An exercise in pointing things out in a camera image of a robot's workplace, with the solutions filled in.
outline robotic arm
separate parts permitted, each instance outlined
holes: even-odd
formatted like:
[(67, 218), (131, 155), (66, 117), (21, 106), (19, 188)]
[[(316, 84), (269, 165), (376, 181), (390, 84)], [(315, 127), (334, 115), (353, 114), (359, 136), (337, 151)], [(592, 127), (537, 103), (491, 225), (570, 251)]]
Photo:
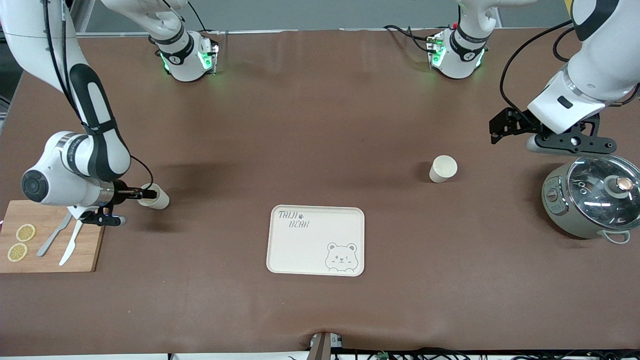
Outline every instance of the robotic arm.
[(636, 0), (574, 0), (571, 18), (582, 42), (527, 111), (506, 108), (490, 121), (492, 143), (507, 135), (536, 133), (533, 152), (598, 156), (616, 142), (598, 137), (600, 111), (640, 82)]
[(218, 43), (196, 31), (186, 31), (175, 12), (187, 0), (102, 0), (149, 32), (149, 40), (158, 46), (165, 70), (179, 81), (195, 81), (215, 74)]
[(455, 0), (458, 25), (428, 39), (429, 63), (443, 75), (463, 79), (480, 66), (484, 46), (496, 24), (496, 7), (516, 7), (537, 0)]
[(68, 206), (83, 222), (124, 225), (124, 217), (111, 213), (114, 205), (157, 194), (133, 191), (118, 180), (129, 169), (131, 156), (102, 83), (67, 18), (64, 1), (0, 0), (0, 22), (18, 64), (68, 96), (85, 131), (51, 136), (42, 157), (22, 176), (22, 191), (41, 204)]

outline bear cartoon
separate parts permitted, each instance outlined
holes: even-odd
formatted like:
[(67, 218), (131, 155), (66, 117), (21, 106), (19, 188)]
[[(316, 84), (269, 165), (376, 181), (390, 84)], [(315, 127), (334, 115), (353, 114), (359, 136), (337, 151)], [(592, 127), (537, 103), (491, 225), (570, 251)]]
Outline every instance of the bear cartoon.
[(338, 246), (336, 243), (327, 245), (329, 254), (326, 256), (324, 264), (329, 271), (337, 272), (353, 272), (358, 267), (358, 259), (356, 258), (356, 245), (350, 243), (347, 246)]

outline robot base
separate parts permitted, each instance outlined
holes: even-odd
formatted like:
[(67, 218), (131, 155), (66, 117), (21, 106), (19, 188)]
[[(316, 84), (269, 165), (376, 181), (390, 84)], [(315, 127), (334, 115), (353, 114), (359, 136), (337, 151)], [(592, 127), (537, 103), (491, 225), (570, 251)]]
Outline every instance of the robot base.
[(187, 55), (180, 65), (179, 59), (173, 59), (171, 56), (165, 58), (162, 54), (160, 57), (164, 62), (164, 69), (171, 74), (176, 80), (183, 82), (196, 81), (206, 74), (215, 74), (218, 66), (218, 44), (212, 44), (211, 39), (203, 37), (196, 31), (188, 31), (189, 36), (194, 40), (193, 50)]
[(475, 61), (462, 61), (460, 56), (456, 54), (449, 39), (453, 30), (445, 31), (429, 37), (427, 49), (434, 50), (435, 53), (429, 53), (429, 66), (432, 69), (439, 70), (444, 76), (452, 79), (464, 79), (471, 75), (473, 71), (480, 66), (484, 50), (476, 56)]

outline lemon slice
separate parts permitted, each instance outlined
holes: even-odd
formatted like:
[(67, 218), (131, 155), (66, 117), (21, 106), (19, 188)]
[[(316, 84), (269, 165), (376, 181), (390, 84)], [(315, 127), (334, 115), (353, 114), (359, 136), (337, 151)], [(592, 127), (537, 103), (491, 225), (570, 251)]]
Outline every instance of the lemon slice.
[(17, 243), (13, 244), (13, 246), (9, 249), (9, 252), (6, 254), (6, 257), (9, 258), (9, 261), (16, 262), (24, 259), (27, 256), (27, 248), (26, 244)]
[(31, 224), (24, 224), (15, 232), (15, 238), (18, 241), (29, 241), (34, 236), (36, 236), (36, 227)]

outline green led light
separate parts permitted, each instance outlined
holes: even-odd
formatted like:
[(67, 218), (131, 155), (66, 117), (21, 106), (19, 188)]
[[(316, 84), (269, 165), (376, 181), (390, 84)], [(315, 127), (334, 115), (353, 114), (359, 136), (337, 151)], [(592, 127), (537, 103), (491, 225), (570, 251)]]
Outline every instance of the green led light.
[(169, 72), (169, 65), (166, 64), (166, 60), (164, 58), (164, 55), (162, 55), (162, 53), (160, 53), (160, 59), (162, 59), (162, 63), (164, 64), (164, 69), (167, 70), (167, 72)]
[(198, 52), (198, 55), (200, 55), (200, 61), (202, 62), (202, 67), (205, 70), (209, 70), (211, 69), (211, 56), (207, 55), (206, 53), (201, 53), (200, 51)]
[(480, 52), (480, 55), (478, 55), (478, 61), (476, 63), (476, 67), (480, 66), (480, 63), (482, 62), (482, 55), (484, 55), (484, 49), (482, 49), (482, 51)]
[(441, 46), (438, 52), (433, 55), (433, 66), (440, 66), (445, 53), (446, 48), (444, 46)]

